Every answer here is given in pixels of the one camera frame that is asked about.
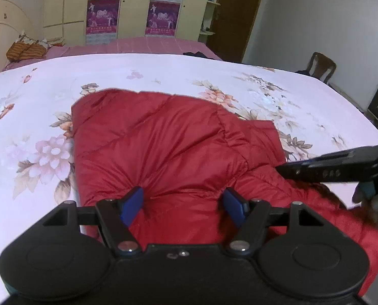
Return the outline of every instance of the pink bedsheet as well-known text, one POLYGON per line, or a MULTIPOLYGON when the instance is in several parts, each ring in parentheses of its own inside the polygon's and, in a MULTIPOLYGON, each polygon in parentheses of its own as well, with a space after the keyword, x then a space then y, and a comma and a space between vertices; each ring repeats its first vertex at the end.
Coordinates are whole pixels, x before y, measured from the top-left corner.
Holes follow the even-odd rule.
POLYGON ((62 56, 79 56, 90 54, 172 54, 182 55, 183 53, 202 52, 209 58, 221 60, 215 53, 206 47, 204 43, 182 40, 176 38, 159 37, 138 37, 128 39, 117 39, 109 44, 94 44, 90 46, 75 47, 52 47, 48 50, 46 58, 23 60, 21 62, 9 63, 3 71, 23 67, 24 65, 34 64, 43 60, 62 56))

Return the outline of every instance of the bed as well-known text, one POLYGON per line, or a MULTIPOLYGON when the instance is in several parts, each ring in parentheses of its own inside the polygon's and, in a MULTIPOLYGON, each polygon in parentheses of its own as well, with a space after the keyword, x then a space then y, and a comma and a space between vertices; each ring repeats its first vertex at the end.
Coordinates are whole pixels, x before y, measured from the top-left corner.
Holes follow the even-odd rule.
MULTIPOLYGON (((222 62, 197 42, 139 38, 55 48, 44 61, 11 64, 0 73, 0 252, 58 203, 78 201, 70 107, 106 88, 188 95, 239 118, 273 120, 288 161, 378 144, 378 130, 317 79, 222 62), (181 55, 197 51, 215 60, 181 55), (66 155, 41 163, 36 157, 49 141, 66 155)), ((352 206, 355 184, 330 188, 352 206)), ((6 296, 0 280, 0 302, 6 296)), ((365 299, 378 304, 378 277, 365 299)))

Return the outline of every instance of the pink flower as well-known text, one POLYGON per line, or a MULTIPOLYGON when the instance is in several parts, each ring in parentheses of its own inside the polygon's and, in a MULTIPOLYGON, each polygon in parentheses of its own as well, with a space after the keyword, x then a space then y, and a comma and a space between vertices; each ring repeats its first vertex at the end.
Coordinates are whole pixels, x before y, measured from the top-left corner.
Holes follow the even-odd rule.
POLYGON ((204 92, 199 93, 199 95, 210 102, 220 104, 226 109, 235 108, 235 106, 232 104, 232 101, 238 102, 237 100, 233 98, 232 95, 224 94, 219 89, 217 90, 206 89, 204 92))
POLYGON ((72 140, 60 135, 51 137, 49 141, 37 142, 35 148, 38 152, 28 157, 28 160, 34 163, 29 170, 29 177, 39 176, 43 184, 51 181, 55 174, 60 180, 66 180, 70 172, 70 163, 73 162, 70 153, 72 140))

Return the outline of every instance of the red puffer jacket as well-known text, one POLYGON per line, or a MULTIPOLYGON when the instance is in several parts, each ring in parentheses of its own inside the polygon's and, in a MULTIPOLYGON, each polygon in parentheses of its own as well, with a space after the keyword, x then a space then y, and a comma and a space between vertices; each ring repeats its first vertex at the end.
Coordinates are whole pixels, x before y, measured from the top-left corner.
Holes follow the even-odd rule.
POLYGON ((236 229, 218 200, 233 187, 276 207, 303 201, 359 243, 370 259, 360 294, 377 275, 378 231, 276 172, 285 159, 270 121, 243 121, 201 99, 117 89, 87 95, 73 106, 72 118, 82 205, 143 187, 143 209, 130 226, 143 247, 227 241, 236 229))

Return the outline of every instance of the bed headboard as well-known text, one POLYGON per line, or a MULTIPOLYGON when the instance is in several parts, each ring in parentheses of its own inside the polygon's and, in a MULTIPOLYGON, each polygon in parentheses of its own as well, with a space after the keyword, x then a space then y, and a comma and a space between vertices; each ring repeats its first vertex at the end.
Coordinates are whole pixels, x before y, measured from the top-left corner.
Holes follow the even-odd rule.
POLYGON ((5 53, 24 30, 30 37, 34 35, 25 12, 10 0, 0 0, 0 71, 8 62, 5 53))

